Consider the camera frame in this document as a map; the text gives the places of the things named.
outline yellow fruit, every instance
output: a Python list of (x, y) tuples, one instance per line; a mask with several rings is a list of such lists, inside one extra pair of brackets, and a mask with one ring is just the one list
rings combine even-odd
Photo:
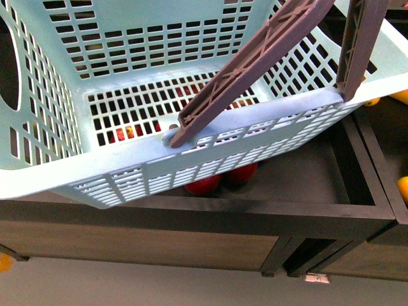
[(402, 195), (402, 198), (408, 204), (408, 177), (402, 177), (398, 180), (398, 189)]
[(408, 89), (400, 92), (396, 92), (394, 94), (390, 94), (390, 97), (401, 101), (408, 105)]
[(12, 265), (13, 262), (10, 260), (10, 256), (0, 253), (0, 272), (7, 272)]
[(371, 100), (368, 100), (368, 101), (364, 104), (364, 106), (374, 106), (374, 105), (376, 105), (379, 101), (380, 101), (380, 98), (371, 99)]

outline basket bottom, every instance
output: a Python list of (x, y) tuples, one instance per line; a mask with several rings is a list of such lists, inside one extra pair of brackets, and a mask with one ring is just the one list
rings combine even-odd
[[(218, 69), (192, 68), (145, 79), (143, 83), (86, 96), (94, 134), (100, 147), (133, 138), (152, 136), (178, 124), (177, 114), (217, 73)], [(258, 80), (226, 110), (272, 99), (265, 81)]]

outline light blue plastic basket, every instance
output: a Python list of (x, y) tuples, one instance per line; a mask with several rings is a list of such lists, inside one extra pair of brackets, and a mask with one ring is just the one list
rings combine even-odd
[[(406, 89), (408, 42), (384, 22), (377, 70), (343, 103), (332, 87), (340, 47), (316, 28), (171, 149), (177, 112), (280, 6), (1, 0), (20, 82), (18, 110), (0, 97), (0, 198), (52, 190), (112, 207), (296, 149), (368, 99)], [(348, 1), (336, 6), (345, 13)]]

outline brown plastic handle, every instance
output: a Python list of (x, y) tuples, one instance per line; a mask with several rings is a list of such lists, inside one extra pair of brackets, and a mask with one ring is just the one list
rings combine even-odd
[(345, 102), (353, 99), (368, 66), (389, 0), (351, 0), (337, 71)]
[(288, 0), (179, 113), (178, 148), (298, 44), (329, 12), (335, 0)]

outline apple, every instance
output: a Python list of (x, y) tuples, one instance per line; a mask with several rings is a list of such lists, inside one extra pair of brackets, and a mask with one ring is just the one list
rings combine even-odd
[(196, 196), (204, 196), (214, 192), (221, 181), (222, 175), (217, 174), (212, 177), (203, 178), (196, 182), (185, 185), (184, 187), (192, 194)]
[(228, 182), (243, 184), (253, 178), (256, 169), (258, 169), (258, 163), (248, 164), (247, 166), (224, 173), (224, 177)]

